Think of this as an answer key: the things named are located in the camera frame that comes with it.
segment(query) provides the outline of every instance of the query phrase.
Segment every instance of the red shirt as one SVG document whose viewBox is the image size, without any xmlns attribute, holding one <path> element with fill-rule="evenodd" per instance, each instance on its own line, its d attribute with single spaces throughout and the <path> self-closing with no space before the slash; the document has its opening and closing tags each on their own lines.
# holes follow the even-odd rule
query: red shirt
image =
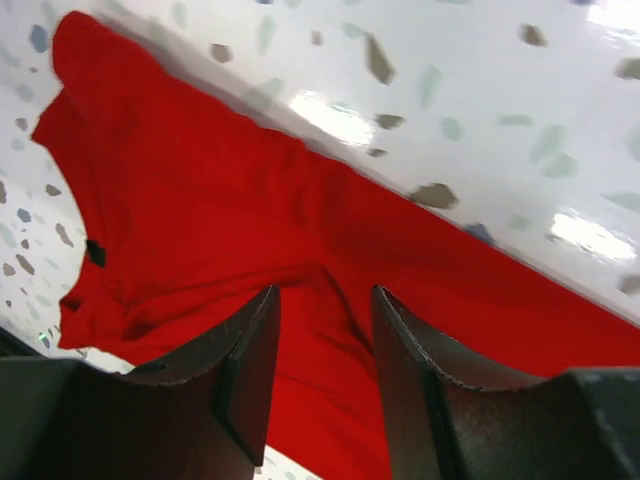
<svg viewBox="0 0 640 480">
<path fill-rule="evenodd" d="M 328 479 L 390 478 L 370 291 L 511 367 L 638 365 L 640 330 L 406 199 L 168 76 L 81 13 L 53 40 L 64 88 L 33 134 L 87 234 L 63 348 L 134 364 L 282 287 L 269 443 Z"/>
</svg>

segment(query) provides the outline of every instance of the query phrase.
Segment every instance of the black tag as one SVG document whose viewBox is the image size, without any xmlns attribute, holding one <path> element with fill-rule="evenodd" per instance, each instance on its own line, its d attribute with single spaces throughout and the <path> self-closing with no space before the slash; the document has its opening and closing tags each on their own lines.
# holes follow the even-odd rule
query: black tag
<svg viewBox="0 0 640 480">
<path fill-rule="evenodd" d="M 87 240 L 87 255 L 89 261 L 104 268 L 107 263 L 107 251 L 95 240 Z"/>
</svg>

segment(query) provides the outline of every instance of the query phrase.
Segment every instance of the black object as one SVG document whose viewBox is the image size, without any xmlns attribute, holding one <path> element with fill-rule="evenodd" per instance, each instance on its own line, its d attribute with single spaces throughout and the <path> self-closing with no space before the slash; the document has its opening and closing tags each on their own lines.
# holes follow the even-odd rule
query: black object
<svg viewBox="0 0 640 480">
<path fill-rule="evenodd" d="M 395 480 L 640 479 L 639 369 L 544 380 L 468 349 L 384 288 L 372 302 Z"/>
<path fill-rule="evenodd" d="M 22 340 L 14 337 L 9 332 L 0 328 L 0 358 L 1 357 L 39 357 L 40 354 L 24 343 Z"/>
<path fill-rule="evenodd" d="M 269 287 L 126 376 L 75 360 L 0 359 L 0 480 L 252 479 L 279 325 Z"/>
<path fill-rule="evenodd" d="M 91 263 L 104 268 L 107 264 L 107 251 L 95 240 L 87 240 L 87 256 Z"/>
</svg>

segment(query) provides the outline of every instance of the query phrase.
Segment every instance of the red garment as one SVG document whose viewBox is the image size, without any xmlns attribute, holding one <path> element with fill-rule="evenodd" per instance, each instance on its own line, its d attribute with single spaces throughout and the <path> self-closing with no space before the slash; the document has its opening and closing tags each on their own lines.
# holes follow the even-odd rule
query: red garment
<svg viewBox="0 0 640 480">
<path fill-rule="evenodd" d="M 53 41 L 64 89 L 33 134 L 107 265 L 62 302 L 64 348 L 134 364 L 282 287 L 269 443 L 328 479 L 390 477 L 370 291 L 512 367 L 640 364 L 640 330 L 422 208 L 261 129 L 71 13 Z"/>
</svg>

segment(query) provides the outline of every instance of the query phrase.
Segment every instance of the speckled white surface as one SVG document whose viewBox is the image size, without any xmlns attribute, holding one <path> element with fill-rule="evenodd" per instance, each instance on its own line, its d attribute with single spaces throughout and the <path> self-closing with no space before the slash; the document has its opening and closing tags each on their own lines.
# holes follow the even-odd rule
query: speckled white surface
<svg viewBox="0 0 640 480">
<path fill-rule="evenodd" d="M 256 469 L 254 480 L 320 480 L 320 477 L 267 446 L 264 465 Z"/>
<path fill-rule="evenodd" d="M 73 8 L 640 323 L 637 0 L 0 0 L 0 324 L 43 353 L 85 233 L 29 132 Z"/>
</svg>

